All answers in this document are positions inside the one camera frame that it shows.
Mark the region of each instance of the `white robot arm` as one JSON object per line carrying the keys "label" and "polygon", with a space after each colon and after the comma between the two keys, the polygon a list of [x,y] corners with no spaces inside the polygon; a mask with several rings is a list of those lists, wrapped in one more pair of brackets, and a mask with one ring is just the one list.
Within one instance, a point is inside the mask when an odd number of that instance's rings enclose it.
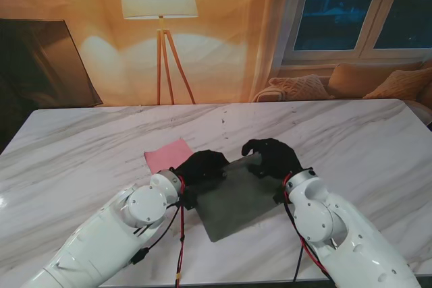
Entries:
{"label": "white robot arm", "polygon": [[339,288],[420,288],[376,227],[351,203],[329,193],[314,171],[297,173],[286,191],[298,232]]}
{"label": "white robot arm", "polygon": [[178,177],[165,170],[152,175],[149,185],[119,192],[22,288],[98,287],[127,266],[156,233],[167,207],[178,201],[181,186]]}

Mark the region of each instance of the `pink cloth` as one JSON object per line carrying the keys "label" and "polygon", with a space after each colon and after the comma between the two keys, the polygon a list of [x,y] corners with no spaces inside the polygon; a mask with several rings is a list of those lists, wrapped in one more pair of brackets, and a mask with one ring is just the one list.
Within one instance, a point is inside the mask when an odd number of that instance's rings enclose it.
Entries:
{"label": "pink cloth", "polygon": [[144,158],[151,173],[157,173],[160,170],[166,170],[170,167],[177,168],[189,156],[193,154],[189,145],[182,138],[162,146],[156,151],[144,152]]}

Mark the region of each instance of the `wire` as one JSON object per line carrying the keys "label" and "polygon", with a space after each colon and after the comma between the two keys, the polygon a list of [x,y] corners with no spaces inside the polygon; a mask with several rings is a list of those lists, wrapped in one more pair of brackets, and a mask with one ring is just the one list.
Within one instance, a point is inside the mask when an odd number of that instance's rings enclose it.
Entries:
{"label": "wire", "polygon": [[181,248],[180,248],[180,253],[178,255],[178,260],[177,260],[177,272],[175,274],[175,288],[179,288],[180,286],[180,276],[182,273],[182,263],[183,263],[183,251],[184,251],[184,202],[183,202],[183,193],[184,193],[184,188],[185,188],[185,184],[184,184],[184,180],[182,176],[178,176],[178,178],[180,179],[180,181],[182,182],[182,186],[180,189],[180,194],[181,194],[181,198],[180,198],[180,242],[182,244]]}
{"label": "wire", "polygon": [[[300,234],[300,232],[297,230],[297,226],[296,226],[296,222],[294,221],[294,217],[292,216],[291,210],[288,207],[288,204],[290,202],[289,198],[288,198],[288,193],[286,192],[285,188],[286,188],[286,184],[288,182],[288,180],[290,180],[292,176],[292,173],[288,173],[288,175],[285,177],[284,181],[283,181],[283,188],[284,188],[284,192],[283,192],[283,196],[285,197],[285,200],[283,201],[283,206],[285,207],[285,211],[288,214],[288,217],[291,220],[292,226],[294,227],[294,229],[297,232],[297,235],[300,238],[300,242],[302,244],[302,247],[304,249],[304,251],[306,251],[306,253],[309,255],[309,257],[312,259],[312,261],[321,269],[321,271],[323,272],[323,274],[329,279],[331,280],[331,282],[334,283],[333,279],[331,279],[329,273],[327,272],[327,270],[325,269],[325,267],[321,264],[321,262],[318,259],[318,255],[315,253],[315,251],[308,245],[308,243],[306,242],[306,240],[303,238],[303,236]],[[301,258],[299,258],[299,262],[297,267],[300,268],[300,261]]]}
{"label": "wire", "polygon": [[177,208],[176,212],[174,213],[173,218],[172,218],[171,221],[169,222],[167,228],[164,230],[164,232],[162,233],[162,235],[159,236],[159,239],[157,239],[156,242],[153,243],[153,244],[152,244],[148,249],[151,249],[153,246],[155,246],[156,244],[158,244],[159,241],[162,240],[162,238],[163,238],[163,237],[165,236],[165,234],[168,232],[168,230],[169,230],[169,228],[171,227],[171,225],[173,225],[173,222],[174,222],[174,220],[176,219],[176,216],[177,216],[177,214],[178,214],[179,209],[180,209],[180,207]]}
{"label": "wire", "polygon": [[292,279],[292,282],[295,283],[297,281],[298,271],[300,270],[300,263],[302,263],[302,256],[303,256],[303,246],[300,248],[300,254],[298,255],[298,261],[297,261],[297,268],[296,273],[294,274],[294,278]]}
{"label": "wire", "polygon": [[138,237],[140,237],[149,227],[150,225],[147,225],[144,229],[142,229],[141,233],[138,234]]}

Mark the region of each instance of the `black cable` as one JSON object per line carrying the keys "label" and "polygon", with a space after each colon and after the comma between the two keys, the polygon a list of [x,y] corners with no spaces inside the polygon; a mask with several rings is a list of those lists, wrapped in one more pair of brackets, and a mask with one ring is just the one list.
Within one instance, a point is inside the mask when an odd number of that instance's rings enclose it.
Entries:
{"label": "black cable", "polygon": [[176,216],[177,216],[179,210],[180,210],[180,207],[177,208],[176,212],[174,213],[173,218],[171,219],[171,222],[169,222],[168,227],[165,229],[165,231],[162,233],[162,235],[159,236],[159,239],[157,239],[156,242],[153,243],[148,249],[151,249],[153,246],[155,246],[156,244],[158,244],[159,241],[161,241],[162,237],[168,232],[168,230],[171,227],[171,225],[173,225],[174,219],[176,219]]}
{"label": "black cable", "polygon": [[147,225],[144,229],[142,229],[141,233],[138,234],[138,237],[140,237],[149,227],[150,225]]}
{"label": "black cable", "polygon": [[[177,216],[179,209],[180,209],[180,207],[177,208],[173,218],[171,219],[171,221],[168,224],[168,227],[165,229],[165,231],[162,233],[162,235],[157,239],[157,241],[155,243],[153,243],[151,246],[149,246],[148,248],[142,248],[138,252],[135,253],[135,255],[130,259],[130,262],[132,264],[137,264],[138,262],[142,261],[142,259],[144,259],[145,256],[150,252],[150,249],[153,248],[153,246],[155,246],[156,244],[158,244],[159,241],[161,241],[162,237],[168,232],[171,225],[173,225],[174,219],[176,219],[176,216]],[[146,229],[148,229],[148,227],[144,228],[144,231],[142,233],[140,233],[140,235],[143,234],[146,231]]]}
{"label": "black cable", "polygon": [[293,283],[297,281],[298,271],[300,270],[300,263],[302,263],[302,256],[303,256],[303,246],[300,248],[300,254],[298,255],[296,273],[294,274],[294,279],[292,279]]}
{"label": "black cable", "polygon": [[[302,236],[302,235],[300,234],[300,232],[297,230],[296,223],[295,223],[295,221],[294,221],[294,217],[292,216],[291,210],[290,210],[290,208],[288,207],[288,203],[286,202],[286,200],[283,201],[283,206],[285,207],[285,211],[286,211],[286,213],[288,214],[288,217],[290,218],[291,223],[293,224],[294,229],[296,230],[296,232],[297,232],[299,238],[302,239],[302,240],[305,242],[305,244],[306,244],[307,247],[309,248],[309,251],[314,255],[314,257],[318,260],[318,262],[321,263],[321,261],[320,261],[319,258],[318,258],[318,255],[315,253],[314,249],[311,248],[311,246],[308,244],[308,242],[303,238],[303,236]],[[335,284],[334,280],[331,278],[331,276],[330,276],[327,272],[323,271],[322,269],[320,269],[320,270],[321,270],[321,272],[322,272],[322,273],[327,277],[327,279],[329,279],[333,284]]]}

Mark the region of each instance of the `lamp leg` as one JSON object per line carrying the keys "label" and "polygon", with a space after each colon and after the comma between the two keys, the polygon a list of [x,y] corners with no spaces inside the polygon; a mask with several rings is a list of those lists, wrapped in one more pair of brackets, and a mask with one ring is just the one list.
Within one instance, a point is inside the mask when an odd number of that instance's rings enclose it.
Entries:
{"label": "lamp leg", "polygon": [[157,39],[157,104],[161,104],[161,30],[156,31]]}
{"label": "lamp leg", "polygon": [[161,44],[163,51],[163,62],[165,64],[165,72],[167,73],[167,81],[169,88],[169,97],[171,98],[171,105],[174,105],[174,95],[173,95],[173,86],[171,85],[171,77],[169,76],[169,67],[168,67],[168,56],[167,56],[167,47],[165,46],[165,33],[161,31]]}
{"label": "lamp leg", "polygon": [[168,42],[171,47],[171,51],[174,55],[175,62],[177,63],[178,70],[180,71],[180,74],[182,75],[183,78],[183,82],[186,85],[186,88],[188,89],[190,100],[192,101],[192,104],[195,105],[194,95],[189,87],[189,82],[188,79],[186,78],[186,75],[184,74],[182,64],[180,63],[180,59],[178,57],[177,50],[175,48],[176,46],[174,45],[173,36],[171,35],[171,32],[169,30],[165,30],[165,33],[167,34]]}

